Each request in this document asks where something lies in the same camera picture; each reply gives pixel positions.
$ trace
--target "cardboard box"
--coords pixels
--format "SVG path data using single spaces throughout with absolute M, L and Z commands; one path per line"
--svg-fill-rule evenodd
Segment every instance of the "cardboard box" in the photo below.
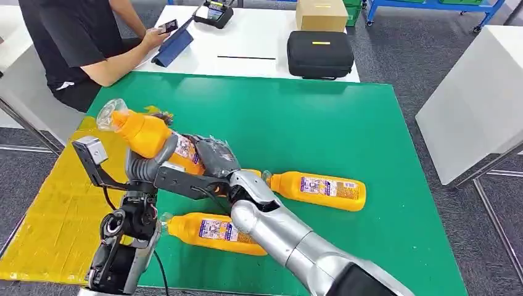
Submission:
M 301 31 L 343 32 L 347 11 L 342 0 L 298 0 L 296 25 Z

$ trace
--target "yellow mat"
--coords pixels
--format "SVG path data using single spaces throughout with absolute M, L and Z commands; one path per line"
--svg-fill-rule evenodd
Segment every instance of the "yellow mat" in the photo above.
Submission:
M 107 150 L 109 160 L 102 167 L 117 181 L 125 182 L 123 140 L 114 133 L 98 131 L 92 117 L 83 120 L 71 139 L 87 135 L 98 137 Z M 120 204 L 122 195 L 122 191 L 109 191 L 115 205 Z M 102 189 L 91 184 L 68 144 L 2 256 L 0 279 L 85 284 L 100 243 L 100 221 L 108 212 Z

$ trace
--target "black case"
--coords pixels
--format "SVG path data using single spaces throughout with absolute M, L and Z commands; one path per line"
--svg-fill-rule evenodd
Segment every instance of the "black case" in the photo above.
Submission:
M 341 32 L 294 31 L 287 41 L 289 72 L 308 79 L 336 79 L 350 73 L 354 55 Z

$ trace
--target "blue shelf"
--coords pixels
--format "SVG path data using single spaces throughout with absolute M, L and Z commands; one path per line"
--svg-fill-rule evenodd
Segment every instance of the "blue shelf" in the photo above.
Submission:
M 458 10 L 468 12 L 487 12 L 492 10 L 492 5 L 470 5 L 470 4 L 443 4 L 439 0 L 425 0 L 423 3 L 396 1 L 396 0 L 379 0 L 379 6 L 420 8 L 420 9 L 437 9 L 437 10 Z
M 494 5 L 490 5 L 488 0 L 483 0 L 481 5 L 471 4 L 443 4 L 439 0 L 425 0 L 423 3 L 396 1 L 396 0 L 363 0 L 363 3 L 368 2 L 367 25 L 374 23 L 374 14 L 379 6 L 387 7 L 401 7 L 401 8 L 417 8 L 417 9 L 435 9 L 435 10 L 457 10 L 463 12 L 484 12 L 485 18 L 474 27 L 474 32 L 478 32 L 481 28 L 492 19 L 494 14 L 503 5 L 505 0 L 497 0 Z

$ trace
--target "blue tablet case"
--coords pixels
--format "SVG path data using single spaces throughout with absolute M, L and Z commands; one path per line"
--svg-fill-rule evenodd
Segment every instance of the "blue tablet case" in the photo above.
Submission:
M 176 32 L 174 32 L 158 49 L 158 54 L 152 58 L 151 62 L 161 67 L 169 66 L 172 61 L 194 40 L 187 31 L 187 27 L 192 21 L 192 17 L 185 22 Z

